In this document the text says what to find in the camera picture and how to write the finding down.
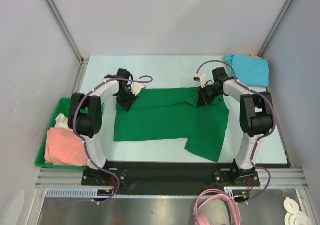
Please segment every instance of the table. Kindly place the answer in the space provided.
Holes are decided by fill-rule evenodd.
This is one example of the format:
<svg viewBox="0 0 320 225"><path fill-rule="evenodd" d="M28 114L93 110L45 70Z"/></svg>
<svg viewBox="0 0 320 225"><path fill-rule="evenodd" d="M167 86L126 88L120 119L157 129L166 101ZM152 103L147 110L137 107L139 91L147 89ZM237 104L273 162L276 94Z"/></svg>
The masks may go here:
<svg viewBox="0 0 320 225"><path fill-rule="evenodd" d="M106 75L115 75L119 68L129 70L135 78L150 75L154 78L147 89L171 89L198 87L193 80L198 67L209 60L223 60L223 56L91 56L86 68L80 92L87 93L101 83ZM209 79L212 70L223 67L221 63L209 63L201 69ZM259 92L264 87L254 87ZM240 128L240 104L231 97L225 97L230 110L228 126L219 158L219 163L231 163L237 156L243 132ZM116 100L109 99L104 104L103 124L99 133L102 150L109 161L125 162L175 162L213 163L185 150L186 138L114 142ZM287 164L285 150L278 128L267 137L258 152L257 163Z"/></svg>

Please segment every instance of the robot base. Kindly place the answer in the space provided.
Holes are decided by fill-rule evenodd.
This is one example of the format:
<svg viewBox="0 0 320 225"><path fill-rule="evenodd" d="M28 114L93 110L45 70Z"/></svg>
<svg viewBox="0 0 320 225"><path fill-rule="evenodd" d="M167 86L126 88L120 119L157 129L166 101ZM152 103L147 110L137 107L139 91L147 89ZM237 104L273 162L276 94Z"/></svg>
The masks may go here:
<svg viewBox="0 0 320 225"><path fill-rule="evenodd" d="M258 172L254 171L250 176L235 177L231 170L214 171L215 186L223 187L248 187L249 180L254 187L260 187Z"/></svg>
<svg viewBox="0 0 320 225"><path fill-rule="evenodd" d="M108 161L105 163L103 169L109 171ZM118 176L120 180L120 186L121 187L125 186L127 171L123 169L118 169L112 172ZM113 186L113 181L111 180L111 177L112 176L106 172L92 169L87 166L83 172L81 185L82 186Z"/></svg>

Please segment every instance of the pink cloth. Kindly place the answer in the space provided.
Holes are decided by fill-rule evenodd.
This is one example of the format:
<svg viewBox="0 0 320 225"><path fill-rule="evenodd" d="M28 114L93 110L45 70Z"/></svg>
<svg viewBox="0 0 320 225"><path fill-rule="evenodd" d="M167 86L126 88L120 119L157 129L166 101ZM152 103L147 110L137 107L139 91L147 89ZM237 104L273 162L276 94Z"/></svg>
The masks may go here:
<svg viewBox="0 0 320 225"><path fill-rule="evenodd" d="M46 164L77 167L86 166L88 161L80 139L64 128L51 128L47 132L44 159Z"/></svg>

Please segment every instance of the green tray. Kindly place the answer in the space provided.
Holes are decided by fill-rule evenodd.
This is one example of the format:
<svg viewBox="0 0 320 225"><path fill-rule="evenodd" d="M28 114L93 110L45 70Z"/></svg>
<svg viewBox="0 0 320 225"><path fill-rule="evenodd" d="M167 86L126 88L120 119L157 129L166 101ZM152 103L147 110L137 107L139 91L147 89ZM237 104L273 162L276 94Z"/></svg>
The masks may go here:
<svg viewBox="0 0 320 225"><path fill-rule="evenodd" d="M50 123L50 128L54 128L56 125L56 118L59 114L64 114L67 118L69 117L71 98L61 98L58 106L54 112L53 118ZM45 163L45 153L46 153L46 142L47 142L47 134L44 137L42 145L40 147L38 156L35 159L35 165L42 168L50 168L50 169L74 169L74 170L85 170L85 166L58 166L53 164Z"/></svg>

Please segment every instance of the blue towel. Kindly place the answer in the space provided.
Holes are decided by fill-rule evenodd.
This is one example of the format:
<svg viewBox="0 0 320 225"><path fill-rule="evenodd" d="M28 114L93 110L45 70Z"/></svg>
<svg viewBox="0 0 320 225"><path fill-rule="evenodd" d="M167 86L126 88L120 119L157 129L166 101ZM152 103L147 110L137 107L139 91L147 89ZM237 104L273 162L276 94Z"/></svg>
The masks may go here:
<svg viewBox="0 0 320 225"><path fill-rule="evenodd" d="M266 59L257 59L247 56L228 54L224 61L233 67L236 77L247 86L269 86L269 64Z"/></svg>

